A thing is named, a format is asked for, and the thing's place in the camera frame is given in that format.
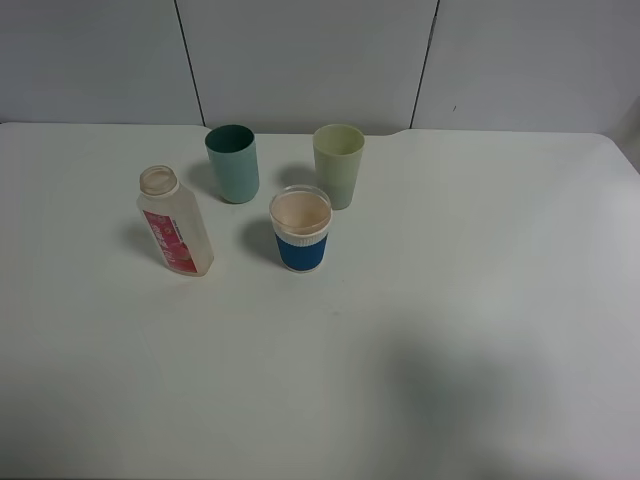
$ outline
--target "light green cup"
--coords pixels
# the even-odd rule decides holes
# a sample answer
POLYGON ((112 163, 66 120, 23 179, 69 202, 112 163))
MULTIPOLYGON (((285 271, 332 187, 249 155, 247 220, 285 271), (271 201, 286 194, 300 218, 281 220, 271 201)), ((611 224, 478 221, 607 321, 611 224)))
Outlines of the light green cup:
POLYGON ((351 204, 363 150, 364 135, 349 125, 326 125, 313 134, 316 180, 334 210, 351 204))

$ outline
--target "teal cup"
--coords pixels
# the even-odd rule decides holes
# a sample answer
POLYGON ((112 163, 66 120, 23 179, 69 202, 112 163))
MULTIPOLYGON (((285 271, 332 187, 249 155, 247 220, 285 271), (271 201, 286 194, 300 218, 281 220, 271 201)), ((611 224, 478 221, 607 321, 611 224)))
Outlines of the teal cup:
POLYGON ((204 139, 220 196, 245 203, 260 187, 255 135, 242 125, 224 125, 204 139))

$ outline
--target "clear plastic bottle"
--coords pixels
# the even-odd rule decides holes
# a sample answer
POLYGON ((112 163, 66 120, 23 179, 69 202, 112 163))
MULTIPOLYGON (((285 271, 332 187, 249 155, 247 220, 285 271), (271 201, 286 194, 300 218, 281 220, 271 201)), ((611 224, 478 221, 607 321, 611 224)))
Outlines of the clear plastic bottle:
POLYGON ((194 277, 207 273, 213 251, 193 192, 164 165, 140 174, 140 192, 138 208, 167 268, 194 277))

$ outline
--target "cup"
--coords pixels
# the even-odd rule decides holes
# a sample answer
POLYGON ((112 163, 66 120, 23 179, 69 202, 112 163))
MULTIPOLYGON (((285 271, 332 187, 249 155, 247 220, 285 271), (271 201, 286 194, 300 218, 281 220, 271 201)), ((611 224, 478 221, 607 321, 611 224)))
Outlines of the cup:
POLYGON ((204 139, 222 198, 245 203, 258 192, 255 135, 242 125, 224 125, 204 139))
POLYGON ((349 125, 326 125, 313 134, 316 180, 334 210, 351 204, 363 150, 364 135, 349 125))
POLYGON ((280 258, 289 270, 310 272, 322 262, 333 212, 325 193, 308 185, 292 185, 269 204, 280 258))

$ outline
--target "bottle label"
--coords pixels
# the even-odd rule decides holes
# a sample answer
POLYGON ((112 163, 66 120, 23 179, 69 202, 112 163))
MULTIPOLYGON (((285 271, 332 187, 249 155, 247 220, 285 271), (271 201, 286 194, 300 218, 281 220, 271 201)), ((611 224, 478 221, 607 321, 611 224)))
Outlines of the bottle label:
POLYGON ((181 272, 197 273, 189 247, 184 243, 176 221, 165 215, 144 210, 143 213, 169 266, 181 272))

